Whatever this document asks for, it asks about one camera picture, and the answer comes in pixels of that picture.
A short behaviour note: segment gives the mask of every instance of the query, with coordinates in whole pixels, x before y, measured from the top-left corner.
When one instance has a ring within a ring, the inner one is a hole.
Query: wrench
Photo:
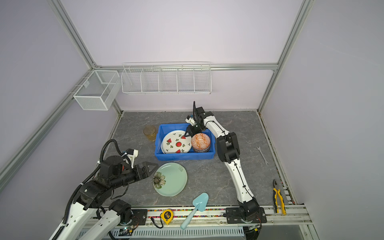
[[[262,155],[262,157],[263,157],[263,159],[264,159],[265,164],[268,165],[269,162],[267,162],[267,160],[265,159],[264,154],[263,154],[262,151],[260,150],[260,146],[257,146],[257,150],[259,150],[259,152],[261,153],[261,155]]]

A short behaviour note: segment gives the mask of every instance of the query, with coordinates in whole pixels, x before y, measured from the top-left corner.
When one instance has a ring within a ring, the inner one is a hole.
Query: white mesh basket
[[[210,94],[212,91],[211,69],[207,63],[123,66],[121,83],[126,94]]]
[[[73,97],[84,110],[108,110],[120,88],[117,71],[94,70]]]

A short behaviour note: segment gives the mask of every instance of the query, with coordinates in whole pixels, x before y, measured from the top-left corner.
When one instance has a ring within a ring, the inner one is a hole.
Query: blue container
[[[195,152],[191,148],[191,150],[187,153],[163,153],[161,151],[161,142],[163,138],[170,132],[175,130],[183,130],[187,129],[188,123],[181,124],[161,124],[159,126],[159,132],[156,135],[155,141],[155,156],[159,161],[179,161],[179,160],[203,160],[203,159],[212,159],[216,153],[215,150],[215,142],[216,138],[208,129],[203,133],[207,134],[211,139],[211,147],[208,152]]]

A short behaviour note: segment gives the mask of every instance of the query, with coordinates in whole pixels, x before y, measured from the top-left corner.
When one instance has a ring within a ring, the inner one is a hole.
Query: pliers
[[[280,194],[280,189],[277,190],[275,188],[276,185],[277,185],[276,180],[273,180],[273,202],[275,203],[274,204],[275,212],[279,213],[279,206],[277,205],[277,195],[279,195],[280,202],[281,202],[281,210],[283,211],[283,214],[285,215],[285,214],[287,214],[287,212],[285,211],[283,196]]]

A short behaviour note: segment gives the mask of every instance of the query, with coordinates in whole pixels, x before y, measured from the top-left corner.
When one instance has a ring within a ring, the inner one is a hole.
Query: table surface
[[[154,125],[157,129],[160,124],[185,123],[189,112],[125,112],[118,125],[114,139],[119,144],[121,151],[127,148],[137,149],[138,157],[134,164],[142,166],[143,161],[157,163],[159,166],[167,161],[159,161],[155,155],[155,143],[148,141],[143,134],[146,125]],[[224,111],[214,112],[218,122],[228,131],[235,132],[240,147],[240,161],[244,176],[255,198],[260,205],[273,205],[273,180],[276,179],[281,189],[284,202],[287,203],[283,186],[274,164],[272,154],[265,139],[263,129],[253,111]],[[261,147],[264,160],[257,150]],[[117,155],[113,144],[110,145],[107,156]],[[158,194],[153,187],[153,175],[129,185],[127,193],[120,199],[133,207],[149,206],[186,206],[192,205],[195,197],[202,192],[209,195],[210,206],[238,205],[236,189],[227,167],[215,154],[210,160],[176,161],[184,166],[188,173],[188,181],[178,195],[164,197]],[[114,196],[123,194],[126,187],[120,187],[114,191]],[[106,200],[104,205],[109,206],[114,200]]]

